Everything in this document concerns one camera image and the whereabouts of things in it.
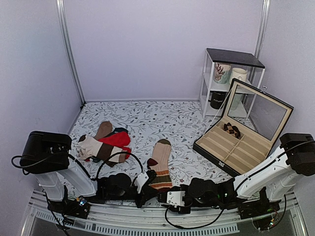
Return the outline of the beige striped ribbed sock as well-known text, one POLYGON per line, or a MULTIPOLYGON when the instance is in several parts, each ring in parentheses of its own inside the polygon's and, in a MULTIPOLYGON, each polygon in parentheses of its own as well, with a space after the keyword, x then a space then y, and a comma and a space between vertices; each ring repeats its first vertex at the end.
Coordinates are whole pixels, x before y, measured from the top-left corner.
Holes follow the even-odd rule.
POLYGON ((147 161, 148 169, 154 170, 157 175, 150 186, 159 192, 173 187, 168 168, 170 154, 171 143, 167 139, 161 139, 155 144, 152 156, 147 161))

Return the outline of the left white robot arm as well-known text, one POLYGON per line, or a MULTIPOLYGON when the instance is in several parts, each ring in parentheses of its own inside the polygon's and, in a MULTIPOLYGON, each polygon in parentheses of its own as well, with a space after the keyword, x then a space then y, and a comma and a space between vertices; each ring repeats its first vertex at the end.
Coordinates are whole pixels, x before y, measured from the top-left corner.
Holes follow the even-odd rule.
POLYGON ((26 175, 35 175, 48 201, 62 213, 70 213, 73 204, 106 201, 134 201, 141 208, 158 191, 151 187, 155 171, 144 171, 131 179, 118 173, 108 177, 92 177, 70 154, 71 138, 66 134, 33 131, 29 134, 22 155, 11 158, 11 164, 26 175))

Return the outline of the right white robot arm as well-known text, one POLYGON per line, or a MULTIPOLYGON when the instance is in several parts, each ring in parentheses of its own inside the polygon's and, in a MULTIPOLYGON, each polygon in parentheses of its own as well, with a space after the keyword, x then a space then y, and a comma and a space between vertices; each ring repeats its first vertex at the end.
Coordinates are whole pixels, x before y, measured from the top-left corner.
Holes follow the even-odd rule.
POLYGON ((159 193, 157 200, 179 213, 190 213, 192 207, 234 209, 261 190, 263 197, 255 202, 254 210, 265 214, 299 179, 315 174, 315 140, 311 134, 286 133, 280 142, 269 157, 245 174, 221 183, 195 177, 189 185, 159 193))

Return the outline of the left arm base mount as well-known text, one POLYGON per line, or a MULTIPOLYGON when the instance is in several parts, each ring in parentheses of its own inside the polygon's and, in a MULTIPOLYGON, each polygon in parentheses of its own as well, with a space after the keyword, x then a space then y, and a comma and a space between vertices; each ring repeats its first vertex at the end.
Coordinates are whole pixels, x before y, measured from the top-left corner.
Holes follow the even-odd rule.
POLYGON ((72 216, 81 219, 87 219, 91 205, 88 201, 79 196, 76 199, 68 198, 68 189, 63 186, 63 197, 61 201, 52 201, 48 198, 48 209, 60 213, 62 216, 72 216))

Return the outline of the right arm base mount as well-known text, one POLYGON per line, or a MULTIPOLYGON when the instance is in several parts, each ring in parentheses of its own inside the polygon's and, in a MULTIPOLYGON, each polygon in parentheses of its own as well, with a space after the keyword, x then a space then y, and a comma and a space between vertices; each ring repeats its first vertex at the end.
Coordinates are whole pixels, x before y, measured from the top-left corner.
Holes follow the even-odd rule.
POLYGON ((280 200, 276 202, 270 202, 267 199, 265 188, 260 190, 259 196, 259 200, 242 203, 240 206, 238 206, 238 213, 241 219, 248 219, 270 214, 270 216, 267 218, 268 221, 263 218, 252 221, 252 224, 258 231, 270 231, 271 229, 277 227, 284 218, 287 208, 287 197, 284 195, 284 209, 282 215, 280 216, 278 213, 280 210, 280 200))

